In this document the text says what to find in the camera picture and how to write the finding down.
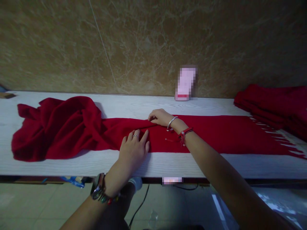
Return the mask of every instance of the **red bracelet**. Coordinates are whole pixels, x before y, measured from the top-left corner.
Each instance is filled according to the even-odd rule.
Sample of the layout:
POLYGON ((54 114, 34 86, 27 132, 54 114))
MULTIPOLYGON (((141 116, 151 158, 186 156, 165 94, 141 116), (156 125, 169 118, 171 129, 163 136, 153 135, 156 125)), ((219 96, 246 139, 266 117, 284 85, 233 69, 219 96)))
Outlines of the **red bracelet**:
POLYGON ((187 133, 189 133, 191 131, 193 131, 192 127, 191 128, 187 128, 187 129, 181 131, 180 134, 178 135, 178 138, 180 138, 181 140, 168 140, 168 139, 165 139, 165 140, 166 141, 172 141, 172 142, 180 141, 181 146, 182 145, 185 146, 185 136, 186 136, 187 133))

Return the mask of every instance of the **white table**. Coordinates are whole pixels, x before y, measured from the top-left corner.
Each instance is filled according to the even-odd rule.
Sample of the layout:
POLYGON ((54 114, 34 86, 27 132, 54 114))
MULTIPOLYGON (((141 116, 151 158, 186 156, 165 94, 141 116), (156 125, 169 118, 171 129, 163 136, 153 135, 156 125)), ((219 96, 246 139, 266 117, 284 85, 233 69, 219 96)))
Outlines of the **white table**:
MULTIPOLYGON (((103 109, 107 118, 147 119, 153 109, 164 108, 171 114, 215 116, 249 116, 249 113, 235 107, 233 99, 198 98, 187 102, 176 102, 174 97, 128 96, 75 93, 46 93, 10 91, 17 95, 11 99, 0 99, 0 175, 19 176, 96 176, 107 172, 118 158, 118 151, 90 151, 80 157, 67 160, 45 160, 22 162, 13 159, 12 135, 22 125, 17 104, 33 107, 47 98, 66 100, 73 96, 88 96, 103 109)), ((303 150, 306 143, 293 136, 287 137, 303 150)), ((307 179, 307 160, 291 156, 274 155, 231 155, 222 154, 244 177, 248 179, 307 179)), ((204 175, 191 154, 149 153, 148 158, 135 176, 142 177, 194 177, 204 175)))

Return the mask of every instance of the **red scarf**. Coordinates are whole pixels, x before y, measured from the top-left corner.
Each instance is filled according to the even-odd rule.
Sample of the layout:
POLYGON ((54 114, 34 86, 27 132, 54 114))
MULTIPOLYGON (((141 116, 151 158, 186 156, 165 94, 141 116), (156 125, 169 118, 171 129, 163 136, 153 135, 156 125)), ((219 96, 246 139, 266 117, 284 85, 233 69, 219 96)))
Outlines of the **red scarf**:
POLYGON ((249 85, 234 104, 269 126, 307 141, 307 87, 263 88, 249 85))
MULTIPOLYGON (((119 150, 123 137, 133 129, 140 129, 141 134, 149 129, 150 152, 189 152, 180 142, 165 140, 176 140, 174 131, 167 132, 166 127, 148 120, 101 119, 101 111, 89 97, 77 96, 66 101, 47 98, 39 104, 37 109, 18 104, 19 115, 25 120, 13 135, 12 151, 16 160, 67 159, 83 149, 119 150)), ((295 146, 282 135, 246 116, 178 117, 219 153, 304 158, 302 152, 293 148, 295 146)))

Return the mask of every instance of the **electric cord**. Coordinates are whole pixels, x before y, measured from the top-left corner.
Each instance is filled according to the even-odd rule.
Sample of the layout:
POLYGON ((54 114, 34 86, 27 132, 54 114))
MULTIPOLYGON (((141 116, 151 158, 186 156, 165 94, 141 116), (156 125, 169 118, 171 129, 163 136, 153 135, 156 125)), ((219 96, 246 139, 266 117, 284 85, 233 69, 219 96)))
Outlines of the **electric cord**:
MULTIPOLYGON (((195 189, 198 188, 198 184, 197 184, 197 186, 196 186, 195 188, 182 188, 182 187, 177 187, 177 186, 174 186, 174 187, 180 188, 180 189, 183 189, 183 190, 192 191, 192 190, 195 190, 195 189)), ((141 203, 141 205, 138 207, 138 209, 137 209, 136 212, 134 213, 134 215, 133 215, 133 217, 132 217, 132 219, 131 219, 131 221, 130 221, 130 223, 129 223, 129 225, 128 225, 128 228, 129 228, 129 229, 131 229, 132 222, 133 222, 133 219, 134 219, 134 217, 135 217, 135 214, 136 214, 136 213, 138 212, 138 210, 142 207, 142 205, 143 205, 143 203, 144 203, 144 201, 145 201, 145 199, 146 199, 146 197, 147 197, 148 189, 149 189, 149 184, 148 184, 147 191, 146 191, 146 194, 145 194, 145 197, 144 197, 143 202, 141 203)))
POLYGON ((135 214, 136 214, 136 213, 138 212, 138 210, 142 207, 142 205, 143 205, 143 203, 144 203, 144 201, 145 201, 145 199, 146 199, 146 196, 147 196, 147 193, 148 193, 148 189, 149 189, 149 184, 148 184, 147 191, 146 191, 146 194, 145 194, 145 197, 144 197, 143 202, 142 202, 141 205, 138 207, 138 209, 137 209, 136 212, 134 213, 134 215, 133 215, 133 217, 132 217, 132 219, 131 219, 131 221, 130 221, 130 223, 129 223, 129 226, 128 226, 129 229, 131 229, 131 225, 132 225, 132 222, 133 222, 133 219, 134 219, 135 214))
POLYGON ((197 188, 198 188, 198 184, 197 184, 197 186, 196 186, 195 188, 182 188, 182 187, 177 187, 177 186, 174 186, 174 187, 176 187, 176 188, 180 188, 180 189, 183 189, 183 190, 192 191, 192 190, 195 190, 195 189, 197 189, 197 188))

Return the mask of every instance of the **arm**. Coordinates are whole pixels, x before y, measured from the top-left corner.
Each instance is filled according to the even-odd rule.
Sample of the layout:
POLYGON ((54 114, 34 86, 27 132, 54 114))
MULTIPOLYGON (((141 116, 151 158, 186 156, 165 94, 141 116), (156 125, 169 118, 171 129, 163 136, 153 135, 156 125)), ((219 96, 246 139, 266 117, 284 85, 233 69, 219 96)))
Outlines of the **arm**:
MULTIPOLYGON (((154 110, 148 120, 167 126, 173 117, 159 109, 154 110)), ((171 127, 177 134, 188 128, 180 119, 175 119, 171 127)), ((186 134, 185 144, 242 229, 292 229, 257 196, 228 161, 195 132, 186 134)))
MULTIPOLYGON (((131 178, 132 174, 141 166, 149 151, 149 142, 146 142, 148 130, 139 141, 133 135, 139 135, 140 130, 132 131, 124 137, 119 151, 118 160, 105 176, 105 194, 115 197, 131 178)), ((89 196, 72 216, 61 227, 61 230, 93 229, 107 208, 106 203, 92 200, 89 196)))

